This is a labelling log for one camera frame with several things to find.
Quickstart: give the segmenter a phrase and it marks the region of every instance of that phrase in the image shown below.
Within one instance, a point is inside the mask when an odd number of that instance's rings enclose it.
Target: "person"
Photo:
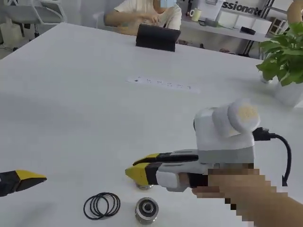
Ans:
[[[140,24],[179,30],[182,13],[176,1],[125,0],[105,16],[104,23],[127,35],[136,35]]]
[[[180,179],[188,181],[187,174],[181,174]],[[257,169],[211,169],[208,186],[192,192],[197,198],[225,198],[235,204],[243,221],[254,222],[256,227],[303,226],[303,205],[285,192],[276,192]]]
[[[294,0],[287,10],[289,24],[302,22],[303,0]]]

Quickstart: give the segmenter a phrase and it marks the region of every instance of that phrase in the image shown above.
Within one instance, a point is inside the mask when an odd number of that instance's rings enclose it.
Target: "face mask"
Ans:
[[[175,6],[177,0],[160,0],[161,8],[170,8]]]

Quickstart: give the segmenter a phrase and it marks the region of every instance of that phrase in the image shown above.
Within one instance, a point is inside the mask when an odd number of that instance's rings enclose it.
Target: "black cable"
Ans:
[[[287,181],[288,181],[288,177],[290,175],[291,164],[292,164],[292,150],[291,150],[287,140],[280,135],[277,135],[274,133],[269,133],[269,130],[264,129],[264,128],[257,128],[256,130],[253,131],[252,135],[253,135],[255,141],[266,141],[266,140],[271,140],[271,139],[279,139],[284,143],[284,145],[286,146],[286,150],[287,150],[287,164],[286,164],[285,174],[284,174],[284,176],[282,176],[282,186],[283,187],[287,186]]]
[[[286,150],[287,150],[287,164],[286,164],[286,171],[284,176],[282,176],[282,186],[287,186],[287,181],[288,181],[288,177],[290,175],[290,169],[291,169],[291,164],[292,164],[292,150],[287,142],[287,140],[277,134],[271,133],[270,137],[273,139],[279,139],[281,140],[284,145],[286,146]]]
[[[112,208],[109,210],[109,201],[107,200],[106,197],[111,197],[113,199],[113,206]],[[98,204],[100,199],[105,200],[105,202],[107,203],[107,210],[106,212],[103,214],[100,212],[99,208],[98,208]],[[94,215],[94,217],[91,217],[87,214],[87,212],[85,211],[86,205],[89,202],[89,210],[90,212]],[[110,192],[102,192],[99,193],[97,195],[91,196],[89,197],[83,206],[83,212],[84,215],[90,219],[90,220],[99,220],[102,218],[107,218],[107,217],[111,217],[114,216],[116,213],[118,213],[118,211],[120,210],[121,207],[121,201],[119,199],[119,197],[113,193]]]

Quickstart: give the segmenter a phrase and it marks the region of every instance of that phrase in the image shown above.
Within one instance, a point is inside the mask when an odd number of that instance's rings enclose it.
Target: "white desk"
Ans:
[[[141,192],[125,169],[150,153],[195,148],[193,118],[201,108],[249,97],[262,126],[293,148],[288,190],[301,196],[302,113],[265,94],[259,60],[177,45],[176,52],[135,47],[135,37],[60,24],[0,61],[0,171],[26,169],[48,180],[0,198],[3,227],[134,227],[136,202],[160,207],[154,227],[246,227],[220,199],[190,190]],[[125,82],[129,76],[194,84],[201,94]],[[281,183],[286,150],[258,142],[256,165]],[[84,201],[99,192],[122,201],[116,216],[88,220]]]
[[[182,24],[181,28],[190,28],[194,30],[201,30],[221,35],[228,35],[240,39],[246,39],[246,40],[252,40],[257,42],[263,42],[266,40],[269,40],[270,37],[268,35],[255,33],[254,35],[246,34],[243,32],[240,32],[239,29],[229,29],[225,27],[211,27],[211,26],[201,26],[198,22],[194,22],[191,20],[191,18],[183,17],[182,18]]]

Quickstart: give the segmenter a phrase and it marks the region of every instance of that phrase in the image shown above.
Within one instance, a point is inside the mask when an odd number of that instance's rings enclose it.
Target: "human hand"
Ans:
[[[265,177],[259,175],[258,169],[252,169],[248,164],[237,168],[209,169],[208,186],[192,189],[197,198],[228,198],[227,193],[240,188],[249,190],[258,185],[264,185]]]
[[[157,25],[160,23],[160,18],[157,14],[142,13],[139,15],[139,18],[143,19],[143,20],[149,20],[154,25]]]
[[[123,27],[123,26],[120,26],[120,27],[118,27],[118,33],[124,34],[124,35],[134,35],[134,36],[137,36],[138,29],[135,28],[135,27]]]

